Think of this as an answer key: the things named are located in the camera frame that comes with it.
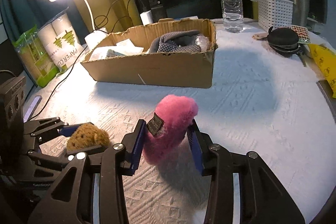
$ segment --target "yellow package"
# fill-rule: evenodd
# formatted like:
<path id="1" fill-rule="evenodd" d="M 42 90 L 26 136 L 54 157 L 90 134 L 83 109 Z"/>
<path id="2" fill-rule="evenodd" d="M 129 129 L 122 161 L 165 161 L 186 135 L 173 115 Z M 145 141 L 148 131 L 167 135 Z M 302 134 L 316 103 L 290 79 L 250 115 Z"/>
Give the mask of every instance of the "yellow package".
<path id="1" fill-rule="evenodd" d="M 336 54 L 330 49 L 320 45 L 308 44 L 308 47 L 315 63 L 322 71 L 334 92 L 333 98 L 336 98 Z"/>

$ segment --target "white basket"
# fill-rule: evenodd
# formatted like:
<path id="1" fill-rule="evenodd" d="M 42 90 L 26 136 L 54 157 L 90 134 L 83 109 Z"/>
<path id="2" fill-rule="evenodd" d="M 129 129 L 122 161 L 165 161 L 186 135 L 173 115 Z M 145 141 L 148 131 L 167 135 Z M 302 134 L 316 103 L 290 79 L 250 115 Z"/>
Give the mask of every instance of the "white basket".
<path id="1" fill-rule="evenodd" d="M 292 24 L 293 2 L 290 0 L 258 0 L 258 21 L 265 30 Z"/>

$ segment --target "blue gripper pad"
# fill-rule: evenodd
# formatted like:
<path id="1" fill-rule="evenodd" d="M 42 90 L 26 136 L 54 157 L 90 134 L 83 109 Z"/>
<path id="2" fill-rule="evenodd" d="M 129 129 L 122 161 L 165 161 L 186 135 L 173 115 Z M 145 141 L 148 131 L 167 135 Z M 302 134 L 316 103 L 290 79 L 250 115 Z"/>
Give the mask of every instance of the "blue gripper pad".
<path id="1" fill-rule="evenodd" d="M 146 122 L 143 121 L 138 137 L 136 139 L 136 143 L 132 151 L 132 160 L 131 160 L 132 165 L 130 168 L 132 175 L 134 175 L 135 171 L 138 170 L 139 168 L 140 158 L 141 158 L 142 149 L 143 149 L 143 143 L 145 139 L 144 138 L 145 132 L 146 132 Z"/>
<path id="2" fill-rule="evenodd" d="M 59 134 L 63 135 L 64 137 L 71 137 L 72 134 L 79 128 L 83 123 L 80 124 L 72 124 L 69 126 L 63 126 L 62 128 L 59 129 Z"/>
<path id="3" fill-rule="evenodd" d="M 189 141 L 189 146 L 193 155 L 195 167 L 202 175 L 204 173 L 203 153 L 201 150 L 201 146 L 197 140 L 195 130 L 192 126 L 190 126 L 188 127 L 186 133 Z"/>

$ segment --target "brown plush toy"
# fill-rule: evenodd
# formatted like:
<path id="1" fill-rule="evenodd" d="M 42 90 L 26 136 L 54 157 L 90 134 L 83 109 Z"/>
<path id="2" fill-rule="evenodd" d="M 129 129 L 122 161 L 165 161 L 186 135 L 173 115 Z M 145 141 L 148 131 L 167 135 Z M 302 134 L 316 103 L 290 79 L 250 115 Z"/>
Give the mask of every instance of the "brown plush toy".
<path id="1" fill-rule="evenodd" d="M 109 144 L 109 136 L 105 130 L 99 129 L 91 123 L 85 123 L 72 134 L 68 140 L 67 149 L 73 151 L 95 145 L 108 146 Z"/>

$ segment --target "cardboard box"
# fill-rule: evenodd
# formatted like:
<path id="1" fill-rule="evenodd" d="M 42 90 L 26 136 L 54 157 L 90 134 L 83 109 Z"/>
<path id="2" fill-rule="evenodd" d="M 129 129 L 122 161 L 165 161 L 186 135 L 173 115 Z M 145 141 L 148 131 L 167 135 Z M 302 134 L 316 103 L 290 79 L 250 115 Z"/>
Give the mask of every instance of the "cardboard box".
<path id="1" fill-rule="evenodd" d="M 135 26 L 125 32 L 109 34 L 96 47 L 115 46 L 129 38 L 135 46 L 144 47 L 146 51 L 155 38 L 168 32 L 188 30 L 200 30 L 209 37 L 210 50 L 193 54 L 157 52 L 89 61 L 93 49 L 81 64 L 99 82 L 209 88 L 212 85 L 217 45 L 215 26 L 208 19 L 184 19 Z"/>

